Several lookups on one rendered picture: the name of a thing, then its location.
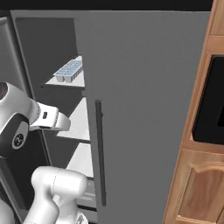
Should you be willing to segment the grey freezer door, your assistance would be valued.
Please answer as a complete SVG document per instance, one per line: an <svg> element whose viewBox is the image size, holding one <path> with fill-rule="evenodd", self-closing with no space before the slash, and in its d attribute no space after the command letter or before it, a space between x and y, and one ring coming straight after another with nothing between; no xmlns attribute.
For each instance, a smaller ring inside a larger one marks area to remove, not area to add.
<svg viewBox="0 0 224 224"><path fill-rule="evenodd" d="M14 24L9 14L0 13L0 82L19 88L33 99ZM24 146L15 154L0 157L0 195L22 222L32 205L32 173L49 165L49 155L40 130L28 133Z"/></svg>

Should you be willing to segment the black built-in oven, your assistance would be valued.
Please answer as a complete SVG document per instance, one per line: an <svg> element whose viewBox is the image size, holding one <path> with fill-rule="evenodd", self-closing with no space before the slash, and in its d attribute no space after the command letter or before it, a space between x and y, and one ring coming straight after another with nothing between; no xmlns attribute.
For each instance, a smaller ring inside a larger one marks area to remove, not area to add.
<svg viewBox="0 0 224 224"><path fill-rule="evenodd" d="M213 55L192 127L196 142L224 145L224 55Z"/></svg>

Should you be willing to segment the white freezer shelf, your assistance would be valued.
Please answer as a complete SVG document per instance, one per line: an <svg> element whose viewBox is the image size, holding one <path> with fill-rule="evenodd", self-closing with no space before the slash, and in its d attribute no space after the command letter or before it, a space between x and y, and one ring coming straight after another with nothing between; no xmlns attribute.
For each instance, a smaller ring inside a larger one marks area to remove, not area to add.
<svg viewBox="0 0 224 224"><path fill-rule="evenodd" d="M88 110L85 97L80 100L69 119L71 121L70 130L60 131L57 136L89 141Z"/></svg>
<svg viewBox="0 0 224 224"><path fill-rule="evenodd" d="M91 145L89 143L79 143L66 168L92 178L94 176L94 171Z"/></svg>
<svg viewBox="0 0 224 224"><path fill-rule="evenodd" d="M55 77L52 77L45 84L54 85L54 86L69 86L69 87L76 87L76 88L84 88L85 87L84 72L79 73L78 76L75 77L72 82L65 82L65 81L58 82Z"/></svg>

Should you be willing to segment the grey freezer drawer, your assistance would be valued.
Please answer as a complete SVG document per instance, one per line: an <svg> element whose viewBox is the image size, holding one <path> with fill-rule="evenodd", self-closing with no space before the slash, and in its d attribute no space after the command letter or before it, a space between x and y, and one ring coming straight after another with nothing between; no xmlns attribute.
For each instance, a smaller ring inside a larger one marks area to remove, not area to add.
<svg viewBox="0 0 224 224"><path fill-rule="evenodd" d="M84 207L96 208L95 183L92 179L87 180L87 190L77 199L77 204Z"/></svg>

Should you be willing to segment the wooden cabinet door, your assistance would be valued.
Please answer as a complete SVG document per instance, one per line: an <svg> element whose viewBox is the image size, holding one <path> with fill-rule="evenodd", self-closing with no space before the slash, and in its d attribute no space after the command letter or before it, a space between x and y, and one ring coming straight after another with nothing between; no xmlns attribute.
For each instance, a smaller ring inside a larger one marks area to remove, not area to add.
<svg viewBox="0 0 224 224"><path fill-rule="evenodd" d="M224 163L189 164L175 208L177 224L224 222Z"/></svg>

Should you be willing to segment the grey fridge door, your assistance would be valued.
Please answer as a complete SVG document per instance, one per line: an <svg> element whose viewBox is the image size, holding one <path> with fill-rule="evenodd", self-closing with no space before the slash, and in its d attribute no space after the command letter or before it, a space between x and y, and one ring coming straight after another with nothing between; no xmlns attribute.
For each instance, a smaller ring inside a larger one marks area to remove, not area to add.
<svg viewBox="0 0 224 224"><path fill-rule="evenodd" d="M162 224L208 18L183 11L77 14L98 224ZM103 113L106 206L96 100Z"/></svg>

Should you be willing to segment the pale blue ice cube tray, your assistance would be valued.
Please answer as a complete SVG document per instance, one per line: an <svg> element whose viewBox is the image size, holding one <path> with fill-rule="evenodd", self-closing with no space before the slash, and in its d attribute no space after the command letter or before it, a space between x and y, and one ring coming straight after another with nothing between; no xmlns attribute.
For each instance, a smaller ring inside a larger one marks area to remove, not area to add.
<svg viewBox="0 0 224 224"><path fill-rule="evenodd" d="M82 57L70 59L63 67L61 67L53 75L58 82L65 81L71 83L82 72Z"/></svg>

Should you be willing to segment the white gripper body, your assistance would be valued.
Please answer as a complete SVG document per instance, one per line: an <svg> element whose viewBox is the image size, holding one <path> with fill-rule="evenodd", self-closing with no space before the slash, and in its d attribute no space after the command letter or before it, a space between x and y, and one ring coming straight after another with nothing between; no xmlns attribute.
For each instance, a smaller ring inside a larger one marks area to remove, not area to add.
<svg viewBox="0 0 224 224"><path fill-rule="evenodd" d="M68 131L71 121L64 114L44 112L37 121L30 125L30 130Z"/></svg>

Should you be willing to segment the wooden tall cabinet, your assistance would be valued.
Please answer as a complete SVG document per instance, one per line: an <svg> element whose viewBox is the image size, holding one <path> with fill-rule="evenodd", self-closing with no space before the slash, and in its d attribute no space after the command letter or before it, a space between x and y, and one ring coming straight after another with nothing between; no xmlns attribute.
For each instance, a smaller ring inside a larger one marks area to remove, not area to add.
<svg viewBox="0 0 224 224"><path fill-rule="evenodd" d="M196 142L193 140L192 133L207 70L213 55L224 55L224 0L213 0L162 224L177 224L174 217L175 208L189 164L224 163L223 144Z"/></svg>

